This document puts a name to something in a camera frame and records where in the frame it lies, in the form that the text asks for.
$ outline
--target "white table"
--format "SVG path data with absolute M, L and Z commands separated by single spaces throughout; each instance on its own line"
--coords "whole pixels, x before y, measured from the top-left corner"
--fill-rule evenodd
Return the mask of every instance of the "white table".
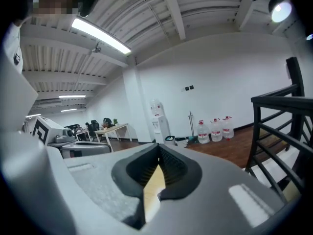
M 88 133 L 88 137 L 89 137 L 89 140 L 91 142 L 91 138 L 90 138 L 90 135 L 89 135 L 89 131 L 88 130 L 83 130 L 83 131 L 80 131 L 80 132 L 76 132 L 76 138 L 77 138 L 77 141 L 78 141 L 78 135 L 80 134 L 83 134 L 83 133 Z
M 117 136 L 117 140 L 119 140 L 119 135 L 118 133 L 116 132 L 118 129 L 121 129 L 121 128 L 124 128 L 126 127 L 126 130 L 127 130 L 127 133 L 128 133 L 128 136 L 129 136 L 129 140 L 132 142 L 132 138 L 131 138 L 131 134 L 129 132 L 129 129 L 128 129 L 128 124 L 127 123 L 124 123 L 124 124 L 119 124 L 117 126 L 113 126 L 113 127 L 110 127 L 110 128 L 107 128 L 107 129 L 104 129 L 104 130 L 99 130 L 99 131 L 95 131 L 95 134 L 97 136 L 97 140 L 98 142 L 100 142 L 100 139 L 99 139 L 99 136 L 98 134 L 104 134 L 105 137 L 106 137 L 106 140 L 107 140 L 107 143 L 109 146 L 111 146 L 111 151 L 113 152 L 113 148 L 112 148 L 112 145 L 110 143 L 110 140 L 109 140 L 109 136 L 108 136 L 108 133 L 109 132 L 114 132 Z

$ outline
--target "wooden floor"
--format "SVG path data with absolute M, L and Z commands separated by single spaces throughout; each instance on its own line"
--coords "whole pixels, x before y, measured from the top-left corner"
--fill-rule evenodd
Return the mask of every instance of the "wooden floor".
M 234 137 L 231 140 L 222 139 L 219 142 L 210 141 L 206 144 L 194 143 L 187 145 L 188 149 L 199 151 L 201 153 L 217 156 L 226 160 L 229 160 L 239 166 L 240 168 L 244 168 L 246 166 L 250 149 L 251 142 L 253 136 L 253 127 L 249 127 L 243 130 L 239 130 L 235 132 Z M 268 145 L 271 142 L 274 142 L 275 139 L 273 136 L 268 137 L 262 141 L 264 145 Z M 138 142 L 130 142 L 130 141 L 117 141 L 111 140 L 111 145 L 113 147 L 114 152 L 120 151 L 128 148 L 132 148 L 138 146 Z M 285 145 L 279 144 L 276 145 L 272 150 L 277 153 L 281 151 Z M 258 158 L 262 161 L 267 159 L 265 154 L 260 154 Z

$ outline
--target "fluorescent light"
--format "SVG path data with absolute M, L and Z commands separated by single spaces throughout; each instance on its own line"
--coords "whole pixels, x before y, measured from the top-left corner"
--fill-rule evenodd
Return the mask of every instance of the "fluorescent light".
M 76 111 L 77 109 L 62 110 L 61 112 Z
M 272 20 L 275 23 L 285 20 L 291 13 L 292 7 L 289 2 L 281 2 L 276 5 L 272 12 Z
M 86 95 L 61 95 L 59 98 L 86 97 Z
M 40 116 L 41 114 L 35 114 L 35 115 L 29 115 L 29 116 L 26 116 L 26 118 L 31 118 L 31 117 L 35 117 L 35 116 Z
M 311 40 L 313 38 L 313 34 L 310 34 L 309 36 L 307 36 L 307 40 Z
M 86 21 L 76 18 L 72 24 L 72 27 L 75 29 L 81 30 L 93 37 L 100 39 L 101 41 L 107 43 L 108 45 L 111 45 L 112 47 L 114 47 L 115 49 L 119 50 L 120 52 L 124 54 L 128 54 L 131 52 L 130 49 L 128 49 L 123 44 L 121 44 L 115 38 L 111 37 L 110 35 L 105 33 L 103 30 L 89 24 Z

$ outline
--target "ceiling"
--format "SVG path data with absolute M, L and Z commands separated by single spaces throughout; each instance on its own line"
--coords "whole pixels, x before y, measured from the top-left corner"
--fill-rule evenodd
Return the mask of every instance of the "ceiling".
M 258 25 L 269 34 L 283 32 L 295 18 L 273 24 L 269 0 L 99 0 L 87 20 L 127 45 L 137 55 L 160 40 L 200 27 L 229 24 L 243 30 Z M 75 15 L 32 18 L 21 28 L 23 74 L 39 97 L 30 114 L 84 108 L 110 76 L 128 65 L 128 58 L 105 43 L 71 28 Z M 60 94 L 86 94 L 86 99 L 60 100 Z

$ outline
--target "black metal railing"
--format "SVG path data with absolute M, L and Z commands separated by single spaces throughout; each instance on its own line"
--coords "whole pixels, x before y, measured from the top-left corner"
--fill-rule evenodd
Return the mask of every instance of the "black metal railing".
M 307 117 L 309 117 L 312 121 L 313 118 L 313 99 L 304 97 L 303 81 L 297 59 L 292 57 L 287 59 L 286 62 L 292 85 L 268 94 L 253 97 L 251 99 L 254 110 L 254 129 L 251 151 L 246 165 L 246 172 L 250 173 L 254 177 L 255 174 L 251 167 L 258 165 L 269 183 L 272 185 L 273 190 L 277 192 L 284 203 L 287 201 L 281 188 L 264 167 L 262 162 L 258 159 L 257 155 L 265 153 L 268 158 L 272 158 L 286 173 L 287 177 L 295 184 L 300 193 L 304 191 L 304 173 L 303 171 L 300 173 L 297 172 L 301 169 L 303 170 L 303 167 L 308 165 L 306 162 L 313 158 L 312 128 L 310 127 L 307 119 Z M 279 110 L 279 112 L 261 119 L 261 108 Z M 292 118 L 286 123 L 277 128 L 272 128 L 265 124 L 285 112 L 292 113 Z M 309 133 L 310 137 L 308 137 L 307 133 L 303 129 L 304 123 L 308 129 L 307 133 Z M 281 130 L 289 124 L 291 124 L 290 132 L 288 134 L 281 132 Z M 267 133 L 260 136 L 261 129 L 267 131 Z M 261 141 L 271 135 L 276 136 L 278 140 L 268 146 L 264 145 Z M 302 136 L 304 137 L 305 142 L 300 141 Z M 291 145 L 299 150 L 298 158 L 300 159 L 298 160 L 297 158 L 297 167 L 290 168 L 275 154 L 275 152 L 273 152 L 272 148 L 282 141 L 287 143 L 287 149 L 289 149 L 289 146 Z

